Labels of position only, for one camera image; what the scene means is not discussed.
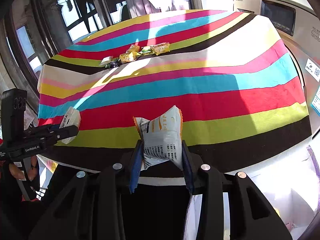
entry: screw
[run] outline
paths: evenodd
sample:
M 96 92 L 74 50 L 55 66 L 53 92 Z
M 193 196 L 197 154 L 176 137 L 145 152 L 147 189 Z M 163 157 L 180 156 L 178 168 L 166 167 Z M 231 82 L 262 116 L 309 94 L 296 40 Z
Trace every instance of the screw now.
M 245 174 L 243 171 L 238 172 L 238 177 L 240 177 L 241 179 L 244 179 L 247 176 L 247 174 Z
M 78 171 L 77 172 L 77 177 L 78 178 L 83 178 L 85 176 L 85 172 L 84 171 Z
M 121 164 L 121 163 L 115 163 L 115 164 L 112 165 L 112 167 L 113 167 L 113 169 L 115 169 L 115 170 L 119 170 L 119 169 L 122 168 L 122 164 Z
M 201 165 L 201 169 L 203 169 L 204 171 L 208 171 L 208 170 L 210 170 L 210 165 L 208 165 L 208 164 L 202 164 L 202 165 Z

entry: white plastic bag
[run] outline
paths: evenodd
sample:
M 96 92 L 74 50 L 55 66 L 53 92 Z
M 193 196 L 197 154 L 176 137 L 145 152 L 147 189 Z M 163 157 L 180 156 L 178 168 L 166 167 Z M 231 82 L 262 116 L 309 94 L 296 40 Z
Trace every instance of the white plastic bag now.
M 148 167 L 172 161 L 180 170 L 182 167 L 182 114 L 176 106 L 151 121 L 134 117 L 141 139 L 144 141 L 144 166 Z
M 80 122 L 81 122 L 81 116 L 80 116 L 79 110 L 74 109 L 72 106 L 70 106 L 68 111 L 66 112 L 66 114 L 64 115 L 64 117 L 62 119 L 62 122 L 60 124 L 60 128 L 67 127 L 70 125 L 75 125 L 79 128 Z M 61 141 L 64 144 L 68 144 L 74 138 L 75 138 L 75 136 L 63 139 Z

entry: qr code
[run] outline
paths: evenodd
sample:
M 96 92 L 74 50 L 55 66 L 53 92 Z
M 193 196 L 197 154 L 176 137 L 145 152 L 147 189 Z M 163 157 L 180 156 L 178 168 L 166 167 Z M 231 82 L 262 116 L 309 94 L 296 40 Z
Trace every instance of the qr code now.
M 320 74 L 320 68 L 316 68 L 316 70 L 315 70 L 315 75 L 318 77 L 319 74 Z

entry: striped tablecloth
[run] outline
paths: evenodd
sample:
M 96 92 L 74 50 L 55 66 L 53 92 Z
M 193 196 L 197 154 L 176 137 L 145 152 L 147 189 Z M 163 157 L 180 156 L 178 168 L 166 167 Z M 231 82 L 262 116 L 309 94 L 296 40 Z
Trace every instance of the striped tablecloth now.
M 171 52 L 111 70 L 97 67 L 131 44 L 161 42 Z M 70 106 L 81 114 L 76 139 L 49 157 L 95 170 L 135 146 L 133 116 L 151 120 L 173 105 L 182 111 L 189 150 L 222 172 L 311 135 L 286 47 L 268 18 L 249 13 L 182 10 L 121 22 L 49 59 L 39 90 L 39 124 L 60 123 Z M 87 160 L 93 156 L 98 161 Z

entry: snack package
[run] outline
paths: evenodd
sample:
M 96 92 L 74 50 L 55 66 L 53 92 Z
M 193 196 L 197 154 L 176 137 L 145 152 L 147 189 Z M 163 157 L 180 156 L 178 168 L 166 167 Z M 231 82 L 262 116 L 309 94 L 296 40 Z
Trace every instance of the snack package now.
M 162 53 L 169 52 L 170 51 L 170 43 L 163 42 L 157 45 L 150 46 L 151 50 L 158 56 Z
M 53 160 L 50 160 L 40 154 L 37 155 L 37 157 L 42 161 L 42 163 L 46 166 L 46 168 L 51 172 L 54 173 L 56 170 L 58 164 L 54 162 Z
M 108 57 L 105 57 L 100 63 L 99 63 L 99 67 L 105 67 L 109 62 L 111 62 L 112 60 L 112 56 L 108 56 Z
M 119 57 L 121 59 L 121 63 L 128 63 L 135 61 L 139 56 L 140 54 L 138 52 L 132 51 L 129 53 L 121 54 Z
M 126 53 L 130 53 L 130 52 L 139 52 L 140 50 L 140 46 L 138 45 L 134 45 L 134 44 L 131 44 L 130 48 L 127 49 Z
M 121 65 L 121 61 L 119 58 L 114 58 L 111 62 L 109 62 L 105 67 L 108 69 L 119 67 Z
M 142 50 L 140 51 L 141 55 L 149 55 L 154 53 L 153 51 L 151 51 L 151 47 L 150 46 L 145 46 L 142 48 Z
M 144 141 L 144 165 L 141 170 L 168 160 L 183 170 L 180 109 L 173 106 L 151 121 L 142 117 L 134 117 L 133 120 Z
M 64 115 L 60 128 L 67 127 L 70 125 L 76 125 L 79 128 L 81 122 L 80 112 L 77 109 L 74 109 L 72 106 L 69 107 L 68 111 Z M 71 142 L 75 136 L 61 140 L 64 144 Z

